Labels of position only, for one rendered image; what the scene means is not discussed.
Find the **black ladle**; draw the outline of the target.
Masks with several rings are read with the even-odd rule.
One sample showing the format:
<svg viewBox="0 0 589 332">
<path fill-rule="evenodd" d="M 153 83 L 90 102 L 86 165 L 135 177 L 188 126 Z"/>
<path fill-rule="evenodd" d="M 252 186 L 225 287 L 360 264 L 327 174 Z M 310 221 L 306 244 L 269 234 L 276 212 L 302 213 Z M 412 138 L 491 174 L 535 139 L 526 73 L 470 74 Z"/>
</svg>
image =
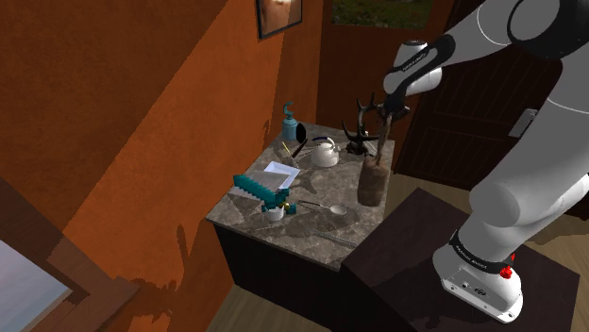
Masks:
<svg viewBox="0 0 589 332">
<path fill-rule="evenodd" d="M 306 130 L 306 127 L 302 123 L 298 123 L 295 128 L 295 139 L 299 143 L 299 146 L 292 153 L 292 158 L 295 158 L 300 153 L 302 148 L 306 145 L 306 143 L 308 142 L 307 130 Z"/>
</svg>

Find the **dark wooden door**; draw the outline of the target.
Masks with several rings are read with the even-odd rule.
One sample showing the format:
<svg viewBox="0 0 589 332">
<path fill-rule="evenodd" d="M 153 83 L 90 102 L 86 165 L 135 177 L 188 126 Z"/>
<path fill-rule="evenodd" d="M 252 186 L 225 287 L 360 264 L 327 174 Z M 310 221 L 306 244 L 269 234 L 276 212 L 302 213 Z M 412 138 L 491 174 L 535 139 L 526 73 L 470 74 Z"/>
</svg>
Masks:
<svg viewBox="0 0 589 332">
<path fill-rule="evenodd" d="M 395 172 L 471 190 L 524 135 L 561 72 L 560 61 L 512 46 L 445 67 L 419 99 Z"/>
</svg>

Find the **framed wall picture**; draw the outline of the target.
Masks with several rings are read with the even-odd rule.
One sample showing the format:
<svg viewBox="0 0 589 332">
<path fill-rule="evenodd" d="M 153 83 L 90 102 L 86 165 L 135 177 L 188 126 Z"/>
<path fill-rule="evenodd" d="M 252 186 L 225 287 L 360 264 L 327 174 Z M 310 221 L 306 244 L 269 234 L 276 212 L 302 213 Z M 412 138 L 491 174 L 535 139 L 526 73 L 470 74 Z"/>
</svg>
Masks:
<svg viewBox="0 0 589 332">
<path fill-rule="evenodd" d="M 303 0 L 255 0 L 255 3 L 260 40 L 302 22 Z"/>
</svg>

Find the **brown vase with sticks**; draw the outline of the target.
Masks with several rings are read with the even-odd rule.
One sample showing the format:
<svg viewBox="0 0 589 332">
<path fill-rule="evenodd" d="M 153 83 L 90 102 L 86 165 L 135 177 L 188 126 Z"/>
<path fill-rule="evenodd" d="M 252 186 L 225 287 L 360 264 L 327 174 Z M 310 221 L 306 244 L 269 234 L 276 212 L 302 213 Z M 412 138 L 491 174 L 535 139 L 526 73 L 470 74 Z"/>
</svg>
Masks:
<svg viewBox="0 0 589 332">
<path fill-rule="evenodd" d="M 362 163 L 357 190 L 358 202 L 368 207 L 377 207 L 380 204 L 389 168 L 382 161 L 383 147 L 388 139 L 392 123 L 392 114 L 384 117 L 379 134 L 377 153 L 374 157 L 366 157 Z"/>
</svg>

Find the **black antler ornament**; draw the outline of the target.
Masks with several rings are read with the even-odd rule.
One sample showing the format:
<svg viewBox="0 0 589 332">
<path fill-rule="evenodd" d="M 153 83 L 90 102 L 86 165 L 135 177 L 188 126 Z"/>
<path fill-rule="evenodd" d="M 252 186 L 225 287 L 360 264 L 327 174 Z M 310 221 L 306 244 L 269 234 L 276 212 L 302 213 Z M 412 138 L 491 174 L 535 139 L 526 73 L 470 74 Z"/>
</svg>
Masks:
<svg viewBox="0 0 589 332">
<path fill-rule="evenodd" d="M 363 115 L 371 110 L 382 111 L 384 110 L 383 104 L 375 104 L 374 103 L 374 96 L 375 94 L 371 94 L 370 102 L 367 106 L 363 106 L 359 99 L 356 99 L 356 105 L 358 108 L 358 115 L 357 115 L 357 123 L 356 123 L 356 133 L 351 135 L 348 131 L 345 121 L 342 121 L 342 129 L 345 132 L 345 135 L 349 139 L 349 143 L 346 146 L 346 151 L 350 154 L 354 155 L 364 155 L 375 157 L 378 154 L 378 148 L 372 144 L 372 141 L 378 141 L 379 135 L 377 136 L 370 136 L 365 127 L 365 122 L 363 121 Z"/>
</svg>

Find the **white square tray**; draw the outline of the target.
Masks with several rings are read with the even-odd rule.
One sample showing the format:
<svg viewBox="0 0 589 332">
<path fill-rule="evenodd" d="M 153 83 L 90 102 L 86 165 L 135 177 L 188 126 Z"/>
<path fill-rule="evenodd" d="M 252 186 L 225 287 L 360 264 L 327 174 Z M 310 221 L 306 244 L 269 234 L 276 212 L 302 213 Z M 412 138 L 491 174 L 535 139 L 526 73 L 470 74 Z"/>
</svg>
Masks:
<svg viewBox="0 0 589 332">
<path fill-rule="evenodd" d="M 280 189 L 287 189 L 294 182 L 300 170 L 296 167 L 288 166 L 282 163 L 271 161 L 264 169 L 267 173 L 286 174 L 287 178 L 279 186 Z"/>
</svg>

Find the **dark cabinet with marble top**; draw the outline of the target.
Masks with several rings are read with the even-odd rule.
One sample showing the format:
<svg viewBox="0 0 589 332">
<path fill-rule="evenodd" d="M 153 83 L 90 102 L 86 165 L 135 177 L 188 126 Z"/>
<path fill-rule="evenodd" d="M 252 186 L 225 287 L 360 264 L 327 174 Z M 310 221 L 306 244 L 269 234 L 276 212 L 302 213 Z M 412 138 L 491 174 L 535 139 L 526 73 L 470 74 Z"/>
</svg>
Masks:
<svg viewBox="0 0 589 332">
<path fill-rule="evenodd" d="M 343 130 L 318 124 L 307 124 L 306 129 L 309 138 L 327 136 L 342 150 L 339 162 L 330 168 L 311 162 L 312 142 L 300 151 L 296 159 L 300 172 L 287 198 L 297 205 L 296 214 L 272 223 L 261 212 L 261 201 L 232 189 L 206 218 L 214 226 L 237 286 L 334 332 L 348 284 L 341 263 L 382 222 L 385 206 L 359 204 L 364 157 L 347 153 Z M 274 138 L 244 173 L 264 171 L 271 161 L 289 165 L 282 141 Z M 296 141 L 284 142 L 291 152 L 297 147 Z M 298 200 L 343 206 L 346 215 Z"/>
</svg>

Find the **wooden framed window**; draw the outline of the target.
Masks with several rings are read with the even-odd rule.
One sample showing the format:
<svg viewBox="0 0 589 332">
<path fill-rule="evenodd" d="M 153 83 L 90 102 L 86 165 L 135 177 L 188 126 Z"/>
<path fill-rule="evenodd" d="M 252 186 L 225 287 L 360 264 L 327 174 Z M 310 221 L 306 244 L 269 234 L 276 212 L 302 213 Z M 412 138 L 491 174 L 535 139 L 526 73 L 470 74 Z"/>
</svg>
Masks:
<svg viewBox="0 0 589 332">
<path fill-rule="evenodd" d="M 95 332 L 137 290 L 0 177 L 0 332 Z"/>
</svg>

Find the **white kettle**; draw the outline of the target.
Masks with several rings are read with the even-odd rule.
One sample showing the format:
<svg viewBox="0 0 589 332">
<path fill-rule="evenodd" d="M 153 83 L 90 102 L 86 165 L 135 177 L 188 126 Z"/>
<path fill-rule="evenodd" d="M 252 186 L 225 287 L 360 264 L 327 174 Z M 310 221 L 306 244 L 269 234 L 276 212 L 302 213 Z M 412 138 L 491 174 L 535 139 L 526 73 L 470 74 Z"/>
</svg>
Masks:
<svg viewBox="0 0 589 332">
<path fill-rule="evenodd" d="M 316 137 L 313 139 L 316 146 L 311 151 L 311 162 L 319 167 L 329 168 L 339 162 L 340 148 L 329 137 Z"/>
</svg>

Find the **teal pixel toy sword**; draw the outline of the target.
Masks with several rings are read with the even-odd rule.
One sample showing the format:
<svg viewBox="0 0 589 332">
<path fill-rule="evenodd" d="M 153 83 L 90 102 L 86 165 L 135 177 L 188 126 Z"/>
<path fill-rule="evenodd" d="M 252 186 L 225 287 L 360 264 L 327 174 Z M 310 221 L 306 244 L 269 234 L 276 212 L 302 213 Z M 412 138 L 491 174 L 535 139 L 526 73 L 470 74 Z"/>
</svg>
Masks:
<svg viewBox="0 0 589 332">
<path fill-rule="evenodd" d="M 296 214 L 296 204 L 287 202 L 287 197 L 290 194 L 289 189 L 271 191 L 244 174 L 234 175 L 233 182 L 239 189 L 263 201 L 262 212 L 269 211 L 272 208 L 285 208 L 286 214 Z"/>
</svg>

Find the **teal bottle with crescent top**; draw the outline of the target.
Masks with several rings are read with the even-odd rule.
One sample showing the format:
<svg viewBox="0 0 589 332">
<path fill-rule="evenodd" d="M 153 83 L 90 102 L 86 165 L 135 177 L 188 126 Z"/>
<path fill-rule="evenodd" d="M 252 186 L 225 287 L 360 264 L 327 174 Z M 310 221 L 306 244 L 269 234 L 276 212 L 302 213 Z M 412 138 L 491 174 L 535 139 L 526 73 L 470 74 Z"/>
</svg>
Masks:
<svg viewBox="0 0 589 332">
<path fill-rule="evenodd" d="M 298 126 L 298 121 L 294 118 L 294 113 L 288 110 L 288 107 L 292 103 L 293 102 L 287 102 L 283 106 L 283 113 L 286 118 L 282 121 L 281 134 L 282 138 L 286 141 L 296 140 L 296 128 Z"/>
</svg>

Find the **silver spoon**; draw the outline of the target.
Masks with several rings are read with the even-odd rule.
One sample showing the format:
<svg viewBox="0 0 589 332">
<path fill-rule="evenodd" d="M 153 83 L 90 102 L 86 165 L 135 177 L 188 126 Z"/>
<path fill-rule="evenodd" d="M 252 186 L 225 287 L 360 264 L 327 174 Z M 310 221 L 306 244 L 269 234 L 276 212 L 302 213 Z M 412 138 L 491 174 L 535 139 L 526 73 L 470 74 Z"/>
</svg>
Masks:
<svg viewBox="0 0 589 332">
<path fill-rule="evenodd" d="M 339 206 L 339 205 L 325 206 L 320 203 L 315 203 L 315 202 L 306 201 L 306 200 L 298 200 L 298 203 L 312 205 L 312 206 L 320 207 L 320 208 L 325 208 L 325 209 L 329 210 L 331 213 L 336 214 L 336 215 L 346 215 L 346 208 L 343 206 Z"/>
</svg>

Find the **dark robot stand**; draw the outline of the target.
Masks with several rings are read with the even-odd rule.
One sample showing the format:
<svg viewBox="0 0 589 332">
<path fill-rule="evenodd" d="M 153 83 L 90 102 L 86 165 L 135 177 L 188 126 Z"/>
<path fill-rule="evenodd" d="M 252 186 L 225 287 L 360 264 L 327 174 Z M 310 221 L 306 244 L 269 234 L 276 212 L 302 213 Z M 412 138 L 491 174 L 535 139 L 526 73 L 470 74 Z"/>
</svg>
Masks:
<svg viewBox="0 0 589 332">
<path fill-rule="evenodd" d="M 579 275 L 526 245 L 515 252 L 524 305 L 514 322 L 502 324 L 443 289 L 431 256 L 466 218 L 414 190 L 343 261 L 348 284 L 334 332 L 573 332 Z"/>
</svg>

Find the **green landscape wall picture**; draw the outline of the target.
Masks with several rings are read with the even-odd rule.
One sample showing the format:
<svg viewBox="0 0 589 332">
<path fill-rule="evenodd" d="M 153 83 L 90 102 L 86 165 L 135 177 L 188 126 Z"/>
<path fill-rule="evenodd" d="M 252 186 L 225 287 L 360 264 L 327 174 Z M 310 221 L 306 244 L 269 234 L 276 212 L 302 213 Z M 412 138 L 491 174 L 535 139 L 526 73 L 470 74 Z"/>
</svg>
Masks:
<svg viewBox="0 0 589 332">
<path fill-rule="evenodd" d="M 336 25 L 423 29 L 434 0 L 332 0 Z"/>
</svg>

